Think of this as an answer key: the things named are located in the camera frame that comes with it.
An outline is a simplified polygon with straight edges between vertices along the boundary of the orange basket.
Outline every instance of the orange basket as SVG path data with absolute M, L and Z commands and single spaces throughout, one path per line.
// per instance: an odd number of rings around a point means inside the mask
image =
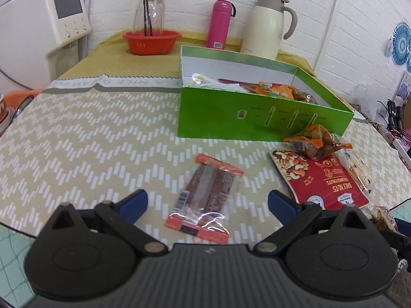
M 129 50 L 137 55 L 161 55 L 170 53 L 180 32 L 163 30 L 162 36 L 143 36 L 141 32 L 131 31 L 123 34 L 129 46 Z
M 6 106 L 8 108 L 17 109 L 27 96 L 33 95 L 34 97 L 36 97 L 43 90 L 44 89 L 12 91 L 3 95 L 3 101 L 6 102 Z

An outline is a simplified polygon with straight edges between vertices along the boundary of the barcode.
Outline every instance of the barcode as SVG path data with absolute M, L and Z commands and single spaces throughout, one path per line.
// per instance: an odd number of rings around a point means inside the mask
M 247 114 L 246 110 L 239 110 L 239 111 L 237 111 L 237 118 L 238 119 L 244 119 L 246 114 Z
M 180 192 L 180 196 L 178 197 L 178 200 L 174 205 L 174 211 L 182 211 L 189 195 L 190 191 L 182 190 Z

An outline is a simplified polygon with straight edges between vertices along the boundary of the glass pitcher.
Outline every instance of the glass pitcher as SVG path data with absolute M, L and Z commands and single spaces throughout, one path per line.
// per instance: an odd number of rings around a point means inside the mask
M 133 35 L 161 36 L 162 34 L 163 0 L 138 0 L 134 14 Z

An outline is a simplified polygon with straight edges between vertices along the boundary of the ribbed gray panel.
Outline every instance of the ribbed gray panel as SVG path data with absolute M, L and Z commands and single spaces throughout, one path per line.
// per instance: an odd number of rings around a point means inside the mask
M 146 258 L 121 288 L 86 302 L 36 298 L 27 308 L 395 308 L 385 296 L 335 302 L 295 285 L 280 263 L 250 254 L 244 245 L 175 244 Z

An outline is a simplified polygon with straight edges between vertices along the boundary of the patterned tablecloth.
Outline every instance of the patterned tablecloth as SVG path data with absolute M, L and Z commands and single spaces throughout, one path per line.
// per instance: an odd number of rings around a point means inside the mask
M 269 156 L 282 144 L 179 138 L 178 89 L 120 90 L 49 89 L 57 93 L 40 94 L 13 123 L 0 143 L 0 222 L 36 235 L 64 201 L 87 209 L 144 188 L 149 207 L 139 228 L 168 245 L 200 242 L 166 228 L 164 220 L 195 154 L 203 152 L 245 171 L 229 224 L 231 243 L 253 245 L 281 226 L 267 195 L 272 189 L 291 193 Z M 410 173 L 372 126 L 352 121 L 344 137 L 375 179 L 372 204 L 391 208 L 408 198 Z

